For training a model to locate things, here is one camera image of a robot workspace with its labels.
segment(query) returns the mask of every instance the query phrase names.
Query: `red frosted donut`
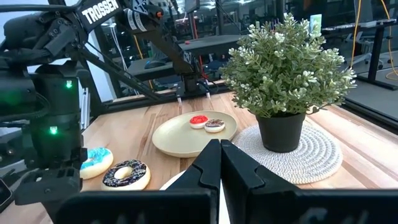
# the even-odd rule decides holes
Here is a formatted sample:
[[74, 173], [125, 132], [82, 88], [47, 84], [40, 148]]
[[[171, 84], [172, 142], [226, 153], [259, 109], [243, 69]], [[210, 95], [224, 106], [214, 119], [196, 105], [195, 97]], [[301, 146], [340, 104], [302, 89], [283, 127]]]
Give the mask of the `red frosted donut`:
[[208, 120], [209, 119], [205, 115], [198, 115], [191, 118], [189, 123], [191, 125], [191, 128], [200, 129], [205, 127], [205, 124]]

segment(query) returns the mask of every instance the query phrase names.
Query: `woven placemat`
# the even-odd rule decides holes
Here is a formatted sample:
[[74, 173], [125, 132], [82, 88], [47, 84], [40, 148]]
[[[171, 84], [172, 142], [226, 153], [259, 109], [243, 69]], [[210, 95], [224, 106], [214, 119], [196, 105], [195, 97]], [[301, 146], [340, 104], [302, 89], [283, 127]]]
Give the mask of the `woven placemat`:
[[267, 150], [261, 141], [259, 126], [241, 131], [233, 143], [261, 165], [292, 184], [308, 184], [333, 175], [343, 155], [339, 145], [327, 134], [304, 124], [298, 148], [288, 153]]

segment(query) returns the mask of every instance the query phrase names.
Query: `wooden table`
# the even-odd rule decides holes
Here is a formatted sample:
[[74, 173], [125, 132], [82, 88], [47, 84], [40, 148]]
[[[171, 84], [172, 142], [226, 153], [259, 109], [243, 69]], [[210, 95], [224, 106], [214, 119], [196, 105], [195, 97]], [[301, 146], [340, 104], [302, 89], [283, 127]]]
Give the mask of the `wooden table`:
[[[235, 108], [231, 93], [178, 103], [122, 111], [100, 116], [84, 132], [87, 148], [104, 146], [112, 150], [114, 163], [140, 159], [151, 169], [148, 189], [159, 189], [171, 177], [185, 170], [194, 160], [165, 155], [152, 144], [152, 133], [163, 122], [182, 113], [217, 110], [229, 113], [238, 121], [238, 131], [256, 124], [246, 110]], [[398, 188], [398, 137], [341, 108], [307, 116], [306, 122], [333, 135], [343, 151], [339, 171], [328, 179], [301, 188]], [[99, 190], [102, 176], [86, 180], [83, 190]], [[0, 214], [0, 223], [51, 223], [41, 204], [17, 207], [10, 205]]]

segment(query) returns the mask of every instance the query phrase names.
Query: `metal frame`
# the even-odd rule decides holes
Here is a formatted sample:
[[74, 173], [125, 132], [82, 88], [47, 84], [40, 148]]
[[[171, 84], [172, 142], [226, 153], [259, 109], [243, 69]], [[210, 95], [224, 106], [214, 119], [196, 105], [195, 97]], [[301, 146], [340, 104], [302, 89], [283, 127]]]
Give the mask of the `metal frame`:
[[75, 58], [76, 61], [79, 61], [85, 69], [89, 71], [86, 76], [80, 77], [79, 82], [83, 89], [87, 88], [90, 90], [90, 116], [97, 117], [101, 115], [104, 111], [104, 105], [102, 104], [100, 94], [98, 93], [97, 87], [95, 85], [93, 76], [91, 74], [90, 68], [87, 64], [87, 61], [82, 58]]
[[[283, 2], [277, 1], [276, 9], [277, 9], [277, 12], [276, 12], [277, 17], [282, 18], [282, 19], [280, 19], [280, 21], [283, 21], [284, 12], [285, 12], [284, 1]], [[218, 7], [216, 8], [216, 10], [217, 10], [217, 14], [223, 15]], [[390, 24], [384, 24], [381, 26], [379, 25], [374, 28], [377, 30], [376, 35], [375, 35], [375, 41], [377, 41], [380, 38], [380, 36], [382, 37], [382, 35], [380, 35], [380, 34], [383, 33], [384, 28], [387, 26], [390, 26]], [[219, 24], [219, 29], [220, 29], [220, 31], [222, 30], [222, 24]], [[337, 30], [336, 32], [325, 34], [325, 36], [330, 37], [330, 36], [336, 36], [336, 35], [343, 35], [343, 34], [347, 34], [350, 32], [352, 32], [352, 30]], [[100, 46], [107, 44], [106, 39], [99, 38], [98, 42], [99, 42]], [[375, 51], [374, 53], [380, 52], [380, 48], [381, 48], [380, 45], [375, 44], [374, 48], [373, 48], [373, 50]], [[192, 53], [197, 55], [199, 53], [199, 50], [193, 50]], [[368, 83], [372, 83], [374, 85], [378, 85], [378, 81], [376, 81], [376, 79], [375, 79], [376, 72], [377, 72], [377, 63], [374, 63], [374, 62], [378, 62], [379, 54], [373, 54], [373, 55], [375, 55], [375, 57], [372, 58], [371, 64], [373, 61], [373, 64], [375, 64], [376, 66], [373, 65], [373, 66], [371, 66], [371, 68], [369, 68], [368, 78], [359, 77], [358, 79], [368, 82]], [[138, 78], [140, 81], [143, 82], [147, 78], [148, 79], [154, 78], [152, 76], [155, 76], [156, 78], [167, 77], [167, 76], [174, 74], [174, 73], [172, 73], [172, 70], [173, 70], [173, 68], [170, 68], [167, 70], [163, 70], [161, 73], [156, 72], [153, 74], [152, 73], [146, 74], [145, 76], [138, 75], [136, 78]], [[209, 87], [210, 87], [210, 93], [214, 95], [215, 94], [214, 91], [215, 91], [216, 87], [214, 85], [209, 86]], [[219, 90], [217, 93], [225, 93], [225, 92], [229, 91], [228, 88], [223, 83], [218, 85], [218, 89]], [[118, 111], [131, 110], [134, 108], [142, 108], [145, 106], [158, 105], [158, 104], [162, 104], [162, 103], [177, 102], [177, 97], [175, 95], [176, 95], [175, 92], [163, 93], [163, 94], [159, 95], [160, 99], [157, 101], [148, 100], [148, 98], [146, 98], [144, 96], [143, 97], [135, 97], [133, 99], [128, 99], [128, 97], [127, 97], [126, 100], [115, 101], [115, 102], [109, 101], [109, 102], [102, 103], [100, 111], [101, 111], [101, 114], [107, 114], [107, 113], [115, 113]], [[190, 95], [185, 98], [195, 98], [195, 97], [199, 97], [199, 96], [205, 96], [205, 93], [203, 92], [203, 93], [196, 94], [196, 95]], [[341, 107], [354, 113], [354, 114], [357, 114], [358, 116], [368, 119], [370, 122], [375, 123], [383, 128], [386, 128], [393, 133], [398, 133], [398, 120], [395, 118], [388, 117], [388, 115], [386, 115], [386, 114], [382, 114], [372, 108], [364, 106], [364, 105], [362, 105], [358, 102], [355, 102], [349, 98], [345, 99], [345, 104]]]
[[[108, 53], [108, 50], [106, 48], [107, 46], [107, 41], [106, 41], [106, 36], [104, 33], [104, 30], [101, 27], [97, 27], [94, 29], [94, 34], [95, 37], [97, 38], [97, 41], [99, 43], [99, 50], [102, 52], [102, 54], [105, 54], [106, 56], [108, 56], [109, 58], [111, 58], [111, 55]], [[110, 62], [106, 57], [103, 57], [104, 61], [110, 65], [113, 64], [113, 62]], [[112, 83], [112, 87], [114, 89], [114, 92], [116, 94], [117, 98], [123, 97], [123, 91], [122, 88], [120, 86], [120, 82], [119, 80], [115, 79], [112, 76], [109, 76], [111, 83]]]
[[[388, 89], [388, 90], [398, 90], [398, 86], [391, 85], [389, 83], [385, 83], [385, 82], [376, 80], [384, 30], [386, 27], [390, 27], [390, 26], [398, 26], [398, 22], [387, 23], [387, 24], [378, 24], [373, 27], [359, 27], [358, 28], [357, 32], [362, 32], [362, 31], [366, 31], [366, 30], [376, 30], [376, 31], [374, 34], [374, 44], [373, 44], [373, 49], [372, 49], [371, 61], [369, 63], [368, 76], [367, 77], [357, 76], [356, 79], [361, 80], [362, 82], [366, 82], [366, 83], [369, 83], [372, 85], [376, 85], [376, 86]], [[323, 31], [322, 34], [325, 38], [328, 38], [328, 37], [341, 36], [341, 35], [345, 35], [345, 34], [351, 34], [353, 32], [354, 32], [354, 28], [351, 27], [351, 28], [347, 28], [347, 29]]]
[[196, 36], [196, 33], [195, 33], [195, 27], [194, 27], [194, 24], [193, 24], [195, 22], [195, 17], [193, 16], [193, 12], [187, 13], [187, 17], [188, 17], [189, 25], [191, 27], [192, 39], [196, 39], [197, 36]]
[[184, 89], [189, 88], [190, 86], [193, 85], [193, 83], [190, 80], [195, 80], [195, 82], [197, 82], [197, 78], [196, 75], [191, 75], [192, 76], [191, 78], [188, 77], [189, 75], [182, 75], [182, 81], [178, 83], [176, 91], [171, 91], [167, 93], [159, 93], [159, 92], [154, 93], [152, 90], [147, 88], [147, 86], [142, 83], [143, 80], [139, 80], [131, 76], [130, 77], [126, 76], [124, 71], [115, 68], [115, 66], [112, 66], [110, 64], [98, 60], [97, 57], [93, 55], [91, 52], [89, 52], [87, 49], [81, 49], [76, 55], [72, 57], [72, 60], [80, 61], [83, 64], [91, 62], [93, 65], [96, 65], [100, 69], [107, 72], [109, 76], [114, 77], [117, 80], [120, 80], [121, 82], [125, 83], [131, 88], [135, 88], [137, 91], [142, 93], [142, 95], [140, 96], [133, 96], [133, 99], [130, 100], [121, 100], [115, 102], [109, 101], [104, 103], [100, 102], [100, 100], [98, 102], [95, 99], [93, 101], [93, 96], [98, 95], [98, 91], [94, 85], [94, 80], [92, 75], [90, 75], [90, 77], [85, 77], [84, 80], [82, 80], [82, 85], [83, 88], [88, 88], [90, 91], [90, 96], [91, 96], [90, 103], [93, 105], [91, 107], [91, 110], [99, 111], [99, 114], [95, 114], [94, 116], [98, 116], [105, 113], [114, 113], [134, 108], [141, 108], [145, 106], [158, 105], [173, 101], [178, 101], [181, 103], [182, 99], [194, 98], [198, 96], [210, 97], [210, 94], [215, 94], [216, 90], [217, 90], [216, 93], [229, 91], [227, 87], [224, 86], [223, 84], [219, 84], [217, 86], [209, 85], [208, 87], [209, 90], [202, 88], [202, 86], [198, 84], [199, 88], [196, 87], [195, 90], [191, 88], [187, 91], [183, 91]]
[[223, 35], [224, 30], [224, 14], [221, 12], [221, 8], [223, 7], [222, 0], [215, 0], [216, 2], [216, 15], [217, 15], [217, 26], [219, 35]]
[[90, 125], [90, 92], [88, 88], [83, 89], [83, 98], [81, 99], [80, 126], [85, 130]]
[[[106, 43], [106, 39], [105, 38], [101, 38], [101, 36], [103, 36], [103, 31], [101, 30], [97, 30], [97, 32], [99, 33], [98, 35], [98, 43], [102, 49], [102, 51], [106, 51], [106, 47], [104, 47], [104, 44]], [[229, 48], [231, 48], [231, 43], [227, 43], [227, 44], [221, 44], [221, 45], [217, 45], [216, 51], [227, 51]], [[187, 50], [188, 52], [191, 52], [191, 54], [195, 54], [195, 55], [201, 55], [204, 53], [207, 53], [209, 50], [211, 49], [211, 52], [214, 52], [214, 46], [211, 47], [203, 47], [200, 49], [189, 49]], [[161, 72], [156, 72], [155, 74], [143, 74], [143, 75], [138, 75], [138, 76], [133, 76], [131, 78], [127, 78], [127, 76], [125, 76], [124, 74], [121, 74], [122, 71], [117, 72], [118, 69], [115, 69], [115, 67], [112, 65], [113, 63], [104, 63], [104, 62], [99, 62], [97, 60], [95, 60], [94, 55], [91, 55], [89, 52], [87, 52], [86, 50], [82, 50], [80, 52], [81, 58], [80, 60], [87, 60], [91, 63], [93, 63], [94, 65], [96, 65], [97, 67], [103, 69], [105, 72], [109, 73], [109, 76], [111, 78], [113, 78], [115, 81], [119, 83], [119, 81], [124, 82], [125, 84], [127, 84], [128, 86], [132, 87], [132, 88], [136, 88], [137, 84], [140, 84], [141, 82], [144, 82], [146, 80], [150, 80], [153, 79], [154, 77], [152, 77], [153, 75], [156, 76], [156, 78], [161, 78], [161, 77], [167, 77], [167, 76], [171, 76], [171, 75], [175, 75], [176, 72], [174, 71], [173, 66], [170, 66], [169, 69], [163, 70]], [[186, 75], [182, 77], [182, 82], [186, 82], [187, 78]], [[95, 100], [91, 99], [91, 110], [98, 110], [101, 111], [100, 114], [105, 114], [105, 113], [114, 113], [114, 112], [118, 112], [118, 111], [123, 111], [123, 110], [129, 110], [129, 109], [134, 109], [134, 108], [140, 108], [140, 107], [145, 107], [145, 106], [151, 106], [151, 105], [158, 105], [158, 104], [162, 104], [162, 103], [169, 103], [169, 102], [173, 102], [173, 101], [178, 101], [181, 102], [182, 99], [186, 99], [186, 98], [194, 98], [194, 97], [198, 97], [198, 96], [207, 96], [209, 97], [209, 94], [215, 94], [215, 91], [218, 89], [217, 93], [222, 93], [222, 92], [226, 92], [228, 91], [227, 87], [224, 86], [223, 84], [219, 84], [218, 86], [214, 86], [214, 85], [210, 85], [209, 86], [209, 91], [205, 90], [204, 88], [199, 88], [198, 91], [188, 91], [185, 93], [182, 93], [182, 89], [186, 88], [187, 83], [185, 83], [184, 85], [182, 85], [182, 82], [179, 83], [177, 85], [177, 90], [175, 92], [168, 92], [168, 93], [155, 93], [156, 97], [158, 97], [157, 99], [150, 99], [146, 96], [151, 96], [153, 95], [150, 94], [148, 95], [146, 92], [143, 91], [139, 91], [141, 94], [141, 96], [132, 96], [132, 99], [129, 100], [119, 100], [119, 101], [107, 101], [107, 102], [101, 102], [100, 105], [96, 105], [94, 103]], [[91, 90], [91, 88], [89, 87], [90, 93], [93, 92], [97, 92], [97, 89], [93, 88], [94, 90]]]

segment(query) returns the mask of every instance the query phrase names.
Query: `green leaves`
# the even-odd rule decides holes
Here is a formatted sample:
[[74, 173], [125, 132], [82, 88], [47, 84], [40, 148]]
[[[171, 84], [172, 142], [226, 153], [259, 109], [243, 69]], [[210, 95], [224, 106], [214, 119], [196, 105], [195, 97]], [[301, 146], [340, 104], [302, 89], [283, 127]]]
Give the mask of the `green leaves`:
[[221, 68], [238, 107], [271, 117], [343, 101], [356, 86], [354, 72], [339, 71], [344, 58], [338, 49], [323, 50], [325, 39], [308, 27], [308, 21], [296, 22], [292, 15], [275, 31], [270, 24], [250, 26], [250, 35], [229, 51], [232, 59]]

